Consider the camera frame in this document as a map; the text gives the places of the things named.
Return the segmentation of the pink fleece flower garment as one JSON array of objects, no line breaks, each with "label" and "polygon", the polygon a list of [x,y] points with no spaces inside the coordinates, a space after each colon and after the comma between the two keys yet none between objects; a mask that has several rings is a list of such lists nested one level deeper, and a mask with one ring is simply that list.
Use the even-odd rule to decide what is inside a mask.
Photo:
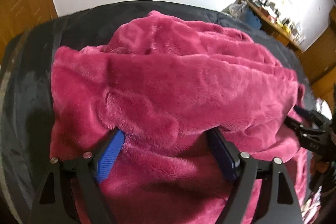
[{"label": "pink fleece flower garment", "polygon": [[74,159],[120,128],[125,144],[100,184],[119,223],[214,223],[230,191],[204,132],[283,159],[299,202],[307,153],[284,125],[305,88],[294,70],[233,28],[150,12],[105,46],[60,47],[51,70],[50,155]]}]

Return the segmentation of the black storage bag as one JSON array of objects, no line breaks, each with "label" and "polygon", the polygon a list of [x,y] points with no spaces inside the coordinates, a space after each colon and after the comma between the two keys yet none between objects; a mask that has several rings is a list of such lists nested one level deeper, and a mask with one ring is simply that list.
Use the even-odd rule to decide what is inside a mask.
[{"label": "black storage bag", "polygon": [[107,44],[119,26],[153,10],[245,32],[284,67],[296,71],[305,85],[305,107],[315,108],[309,80],[296,54],[265,32],[221,12],[173,2],[126,1],[43,23],[9,42],[1,66],[1,199],[18,223],[28,222],[36,189],[49,163],[54,124],[50,70],[56,50]]}]

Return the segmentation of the clear plastic bag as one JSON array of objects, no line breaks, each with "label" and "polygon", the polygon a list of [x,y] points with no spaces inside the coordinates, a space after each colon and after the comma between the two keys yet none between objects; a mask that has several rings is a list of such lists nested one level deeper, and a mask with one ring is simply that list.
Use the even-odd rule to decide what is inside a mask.
[{"label": "clear plastic bag", "polygon": [[228,7],[228,13],[232,17],[239,19],[245,14],[246,8],[247,3],[244,1],[242,1],[241,3],[233,3]]}]

